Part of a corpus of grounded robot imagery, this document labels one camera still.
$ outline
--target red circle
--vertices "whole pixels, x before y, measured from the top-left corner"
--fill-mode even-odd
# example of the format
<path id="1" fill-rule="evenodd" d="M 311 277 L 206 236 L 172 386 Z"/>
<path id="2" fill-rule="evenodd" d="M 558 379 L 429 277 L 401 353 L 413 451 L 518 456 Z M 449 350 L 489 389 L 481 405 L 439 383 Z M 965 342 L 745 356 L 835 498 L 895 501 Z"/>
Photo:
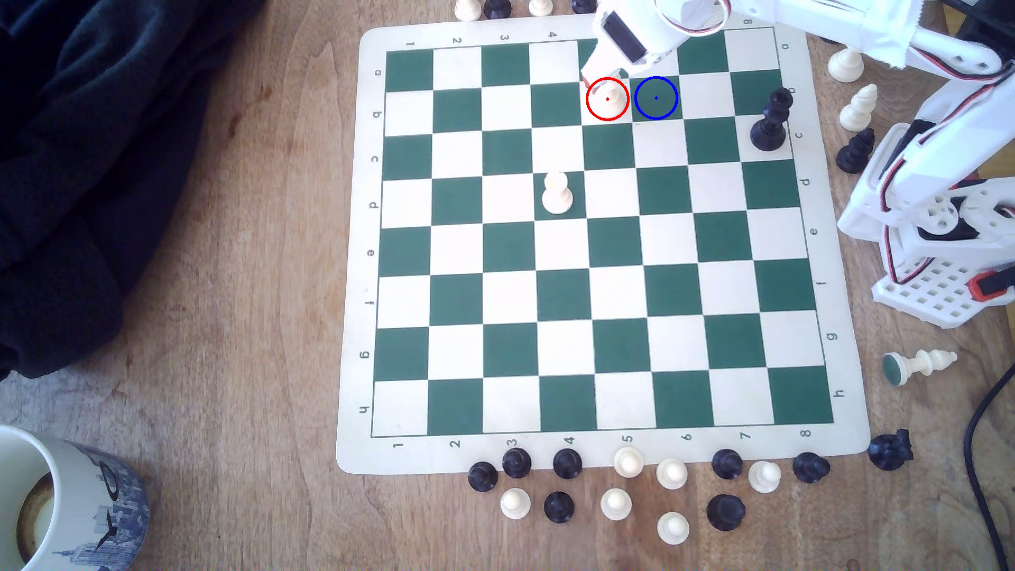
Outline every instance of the red circle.
<path id="1" fill-rule="evenodd" d="M 596 83 L 599 83 L 600 81 L 602 81 L 604 79 L 608 79 L 610 81 L 616 81 L 617 84 L 620 85 L 620 88 L 624 90 L 624 94 L 627 95 L 627 102 L 624 103 L 624 110 L 620 112 L 620 115 L 618 115 L 616 117 L 611 117 L 609 119 L 607 119 L 605 117 L 600 117 L 600 116 L 596 115 L 596 112 L 592 110 L 592 105 L 589 104 L 589 93 L 592 92 L 592 88 L 596 86 Z M 623 81 L 617 79 L 616 77 L 600 77 L 599 79 L 596 79 L 595 81 L 593 81 L 592 85 L 589 85 L 589 87 L 585 90 L 585 106 L 586 106 L 586 109 L 589 110 L 589 113 L 591 113 L 593 117 L 595 117 L 596 119 L 599 119 L 600 121 L 616 121 L 617 119 L 620 119 L 620 117 L 624 113 L 627 113 L 627 108 L 630 106 L 630 105 L 631 105 L 631 94 L 630 94 L 630 91 L 627 90 L 627 85 L 624 85 Z"/>

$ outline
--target black pawn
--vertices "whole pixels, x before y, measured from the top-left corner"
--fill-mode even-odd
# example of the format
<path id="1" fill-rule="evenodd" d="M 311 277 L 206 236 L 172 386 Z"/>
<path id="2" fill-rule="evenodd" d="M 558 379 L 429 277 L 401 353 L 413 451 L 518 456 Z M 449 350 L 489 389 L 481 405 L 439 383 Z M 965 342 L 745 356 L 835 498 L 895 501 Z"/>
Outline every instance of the black pawn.
<path id="1" fill-rule="evenodd" d="M 874 150 L 874 129 L 870 127 L 857 133 L 845 146 L 838 149 L 835 163 L 843 172 L 858 174 L 864 171 L 867 161 L 871 159 Z"/>
<path id="2" fill-rule="evenodd" d="M 543 502 L 543 513 L 553 523 L 567 523 L 574 515 L 574 500 L 563 492 L 551 492 Z"/>
<path id="3" fill-rule="evenodd" d="M 814 452 L 801 452 L 793 459 L 793 474 L 804 484 L 814 484 L 831 472 L 828 460 Z"/>
<path id="4" fill-rule="evenodd" d="M 790 118 L 790 106 L 793 105 L 793 93 L 786 87 L 780 87 L 768 95 L 768 104 L 764 105 L 764 119 L 751 126 L 751 143 L 760 150 L 775 150 L 786 142 L 786 127 L 783 123 Z"/>
<path id="5" fill-rule="evenodd" d="M 708 500 L 704 510 L 708 523 L 720 531 L 732 531 L 740 525 L 747 515 L 747 508 L 740 498 L 728 494 L 720 494 Z"/>
<path id="6" fill-rule="evenodd" d="M 489 462 L 476 462 L 469 469 L 469 486 L 476 492 L 489 492 L 497 485 L 497 469 Z"/>
<path id="7" fill-rule="evenodd" d="M 867 447 L 867 456 L 874 466 L 885 472 L 898 470 L 906 460 L 912 459 L 909 431 L 899 429 L 895 434 L 875 436 Z"/>
<path id="8" fill-rule="evenodd" d="M 511 478 L 525 478 L 532 471 L 532 457 L 521 448 L 512 448 L 504 452 L 504 474 Z"/>
<path id="9" fill-rule="evenodd" d="M 553 456 L 553 473 L 564 480 L 577 477 L 582 473 L 582 456 L 570 448 L 559 450 Z"/>
<path id="10" fill-rule="evenodd" d="M 744 472 L 744 460 L 735 450 L 723 448 L 712 457 L 712 470 L 723 480 L 733 480 Z"/>

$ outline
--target blue circle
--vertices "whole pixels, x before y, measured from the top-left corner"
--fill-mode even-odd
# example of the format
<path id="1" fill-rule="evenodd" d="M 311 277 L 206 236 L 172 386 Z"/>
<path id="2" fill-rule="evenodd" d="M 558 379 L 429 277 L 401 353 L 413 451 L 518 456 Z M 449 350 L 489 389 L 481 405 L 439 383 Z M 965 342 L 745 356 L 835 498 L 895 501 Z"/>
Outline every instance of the blue circle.
<path id="1" fill-rule="evenodd" d="M 641 105 L 637 103 L 637 91 L 638 89 L 641 88 L 641 85 L 645 85 L 645 82 L 650 79 L 662 79 L 663 81 L 669 83 L 671 87 L 673 87 L 673 106 L 670 109 L 670 111 L 666 113 L 666 115 L 662 117 L 653 117 L 651 115 L 646 115 L 646 113 L 641 111 Z M 640 113 L 642 117 L 645 117 L 646 119 L 652 119 L 653 121 L 659 121 L 660 119 L 666 119 L 667 117 L 673 115 L 673 112 L 677 110 L 677 103 L 680 102 L 680 93 L 677 92 L 677 86 L 673 84 L 673 81 L 670 81 L 669 79 L 663 77 L 662 75 L 653 75 L 652 77 L 646 77 L 645 79 L 641 80 L 640 83 L 637 84 L 637 87 L 634 87 L 634 96 L 631 98 L 634 99 L 634 108 L 637 109 L 638 113 Z"/>

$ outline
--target mug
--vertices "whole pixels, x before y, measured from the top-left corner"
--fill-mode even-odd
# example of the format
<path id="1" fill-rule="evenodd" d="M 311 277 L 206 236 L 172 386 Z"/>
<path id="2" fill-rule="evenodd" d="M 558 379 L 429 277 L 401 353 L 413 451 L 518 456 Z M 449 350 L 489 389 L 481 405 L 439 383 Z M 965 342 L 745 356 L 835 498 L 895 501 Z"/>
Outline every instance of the mug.
<path id="1" fill-rule="evenodd" d="M 120 458 L 0 425 L 0 571 L 126 570 L 148 518 Z"/>

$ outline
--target wood grain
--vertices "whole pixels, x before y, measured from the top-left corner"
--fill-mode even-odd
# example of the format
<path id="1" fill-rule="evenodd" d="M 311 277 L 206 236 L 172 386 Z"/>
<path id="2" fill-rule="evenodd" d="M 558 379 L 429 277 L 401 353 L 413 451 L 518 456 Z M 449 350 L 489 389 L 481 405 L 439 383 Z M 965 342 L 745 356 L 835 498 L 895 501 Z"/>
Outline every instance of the wood grain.
<path id="1" fill-rule="evenodd" d="M 516 3 L 516 14 L 525 14 Z M 557 2 L 557 13 L 568 11 Z M 875 434 L 905 427 L 917 459 L 890 474 L 864 455 L 832 460 L 814 486 L 786 478 L 773 494 L 745 478 L 690 469 L 677 492 L 652 471 L 622 481 L 589 470 L 563 482 L 522 481 L 534 514 L 519 521 L 499 493 L 463 476 L 358 477 L 334 458 L 353 109 L 359 35 L 379 25 L 452 18 L 451 1 L 274 0 L 240 38 L 221 73 L 188 188 L 127 308 L 120 338 L 85 363 L 40 380 L 0 383 L 0 422 L 104 448 L 150 487 L 151 529 L 137 569 L 993 569 L 965 480 L 960 443 L 972 410 L 1015 350 L 1004 311 L 942 332 L 871 301 L 874 243 L 841 236 Z M 873 126 L 906 121 L 938 80 L 868 62 L 858 83 L 830 80 L 835 51 L 811 39 L 825 150 L 848 140 L 838 110 L 864 82 L 881 87 Z M 831 163 L 837 208 L 856 176 Z M 881 355 L 957 351 L 959 361 L 903 389 Z M 1012 547 L 1015 391 L 984 418 L 975 451 L 998 526 Z M 609 487 L 631 516 L 598 513 Z M 561 489 L 578 504 L 555 525 L 539 513 Z M 704 505 L 744 498 L 736 531 L 713 529 Z M 656 537 L 667 510 L 685 514 L 680 547 Z M 1009 557 L 1015 553 L 1009 551 Z"/>

